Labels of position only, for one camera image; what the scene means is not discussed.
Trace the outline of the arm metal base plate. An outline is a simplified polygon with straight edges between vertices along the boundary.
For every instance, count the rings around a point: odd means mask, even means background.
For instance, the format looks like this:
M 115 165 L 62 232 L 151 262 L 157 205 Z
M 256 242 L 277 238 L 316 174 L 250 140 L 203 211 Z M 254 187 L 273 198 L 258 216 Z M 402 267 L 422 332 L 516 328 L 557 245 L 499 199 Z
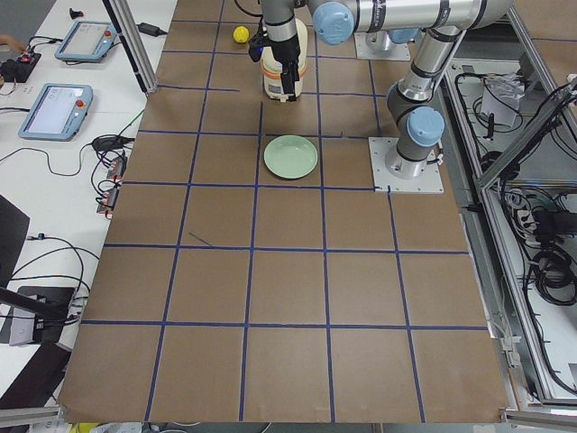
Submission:
M 406 161 L 397 153 L 397 137 L 370 137 L 373 185 L 376 192 L 443 194 L 435 148 L 424 161 Z

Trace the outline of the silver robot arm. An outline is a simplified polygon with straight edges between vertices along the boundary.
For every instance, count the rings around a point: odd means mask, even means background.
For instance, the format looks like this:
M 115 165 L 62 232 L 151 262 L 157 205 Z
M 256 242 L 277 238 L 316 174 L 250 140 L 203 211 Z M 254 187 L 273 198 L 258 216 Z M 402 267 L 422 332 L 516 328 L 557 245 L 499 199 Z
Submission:
M 386 154 L 385 164 L 396 178 L 412 180 L 423 173 L 444 132 L 443 117 L 429 103 L 464 34 L 495 23 L 512 5 L 491 0 L 262 1 L 249 54 L 258 61 L 264 49 L 271 50 L 280 64 L 282 93 L 294 101 L 301 53 L 296 9 L 308 9 L 316 35 L 326 45 L 339 45 L 360 32 L 421 31 L 405 75 L 387 95 L 399 139 Z

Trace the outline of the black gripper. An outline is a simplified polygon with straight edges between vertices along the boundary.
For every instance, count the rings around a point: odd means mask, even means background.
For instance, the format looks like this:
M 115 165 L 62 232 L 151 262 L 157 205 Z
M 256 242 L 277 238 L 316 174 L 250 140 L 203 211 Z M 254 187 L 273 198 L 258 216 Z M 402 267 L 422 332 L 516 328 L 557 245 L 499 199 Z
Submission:
M 295 34 L 285 41 L 273 41 L 264 32 L 257 32 L 249 40 L 249 55 L 253 62 L 261 59 L 265 47 L 272 50 L 273 57 L 282 64 L 280 74 L 283 93 L 289 102 L 297 100 L 296 82 L 299 81 L 298 56 L 300 54 L 298 36 Z

